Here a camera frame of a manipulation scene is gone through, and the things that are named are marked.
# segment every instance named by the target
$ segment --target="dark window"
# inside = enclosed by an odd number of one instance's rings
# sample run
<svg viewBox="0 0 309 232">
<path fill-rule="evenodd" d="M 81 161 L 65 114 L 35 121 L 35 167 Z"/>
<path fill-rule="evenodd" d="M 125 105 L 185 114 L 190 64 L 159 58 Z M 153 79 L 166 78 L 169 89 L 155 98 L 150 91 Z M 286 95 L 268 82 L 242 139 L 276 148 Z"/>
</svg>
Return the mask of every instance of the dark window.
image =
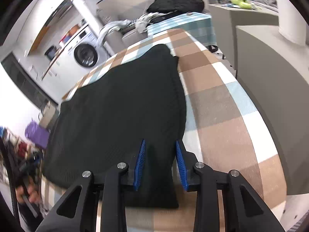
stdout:
<svg viewBox="0 0 309 232">
<path fill-rule="evenodd" d="M 48 101 L 53 102 L 54 105 L 58 105 L 33 81 L 19 64 L 13 53 L 10 53 L 5 59 L 3 59 L 1 64 L 16 86 L 39 109 L 44 109 Z"/>
</svg>

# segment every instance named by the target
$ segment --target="washing machine door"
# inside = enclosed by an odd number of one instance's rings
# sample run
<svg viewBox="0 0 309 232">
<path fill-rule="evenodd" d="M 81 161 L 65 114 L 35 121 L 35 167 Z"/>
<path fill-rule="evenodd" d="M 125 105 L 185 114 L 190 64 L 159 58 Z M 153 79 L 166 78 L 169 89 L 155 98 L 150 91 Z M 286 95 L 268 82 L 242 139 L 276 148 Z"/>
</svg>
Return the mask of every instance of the washing machine door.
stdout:
<svg viewBox="0 0 309 232">
<path fill-rule="evenodd" d="M 74 58 L 81 66 L 91 68 L 98 61 L 98 53 L 92 45 L 81 43 L 74 50 Z"/>
</svg>

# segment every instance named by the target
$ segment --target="human hand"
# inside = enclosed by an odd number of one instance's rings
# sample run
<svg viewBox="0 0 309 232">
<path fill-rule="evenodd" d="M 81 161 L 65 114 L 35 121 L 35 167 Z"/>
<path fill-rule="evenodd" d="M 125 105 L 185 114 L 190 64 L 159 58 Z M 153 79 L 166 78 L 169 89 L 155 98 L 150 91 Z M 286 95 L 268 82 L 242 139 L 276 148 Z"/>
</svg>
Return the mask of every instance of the human hand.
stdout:
<svg viewBox="0 0 309 232">
<path fill-rule="evenodd" d="M 37 186 L 34 184 L 33 179 L 31 177 L 29 177 L 29 182 L 30 184 L 27 187 L 27 192 L 29 194 L 28 200 L 30 203 L 38 204 L 41 199 L 40 199 L 38 192 L 36 191 Z M 22 197 L 23 194 L 24 194 L 24 189 L 22 186 L 19 186 L 18 188 L 16 188 L 16 198 L 17 198 L 18 203 L 20 204 L 25 203 Z"/>
</svg>

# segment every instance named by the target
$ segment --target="purple bag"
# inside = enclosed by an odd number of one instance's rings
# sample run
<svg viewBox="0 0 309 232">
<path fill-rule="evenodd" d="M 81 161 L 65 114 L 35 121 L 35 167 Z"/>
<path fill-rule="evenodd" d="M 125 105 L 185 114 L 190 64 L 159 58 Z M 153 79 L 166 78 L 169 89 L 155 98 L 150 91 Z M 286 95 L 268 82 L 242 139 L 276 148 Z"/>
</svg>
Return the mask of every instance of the purple bag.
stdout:
<svg viewBox="0 0 309 232">
<path fill-rule="evenodd" d="M 46 148 L 49 131 L 42 126 L 39 126 L 34 120 L 32 120 L 25 129 L 25 137 L 31 140 L 34 144 L 39 145 L 42 148 Z"/>
</svg>

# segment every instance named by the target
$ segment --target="silver screw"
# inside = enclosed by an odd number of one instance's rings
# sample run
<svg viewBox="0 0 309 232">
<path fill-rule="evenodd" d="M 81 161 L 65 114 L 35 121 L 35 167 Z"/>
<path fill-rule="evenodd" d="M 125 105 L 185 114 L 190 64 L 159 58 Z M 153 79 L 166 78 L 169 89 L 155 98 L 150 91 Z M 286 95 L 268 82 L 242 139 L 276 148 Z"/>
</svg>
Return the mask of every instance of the silver screw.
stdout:
<svg viewBox="0 0 309 232">
<path fill-rule="evenodd" d="M 237 170 L 232 170 L 231 175 L 234 176 L 234 177 L 237 177 L 237 176 L 239 176 L 239 172 Z"/>
<path fill-rule="evenodd" d="M 85 177 L 85 178 L 88 178 L 90 175 L 91 175 L 90 171 L 85 171 L 85 172 L 82 173 L 82 176 Z"/>
<path fill-rule="evenodd" d="M 203 168 L 203 167 L 205 167 L 205 164 L 203 162 L 197 162 L 197 163 L 195 163 L 195 166 L 197 168 Z"/>
<path fill-rule="evenodd" d="M 120 162 L 120 163 L 117 164 L 117 167 L 118 167 L 119 169 L 123 169 L 123 168 L 125 168 L 126 166 L 127 166 L 127 164 L 125 164 L 124 162 Z"/>
</svg>

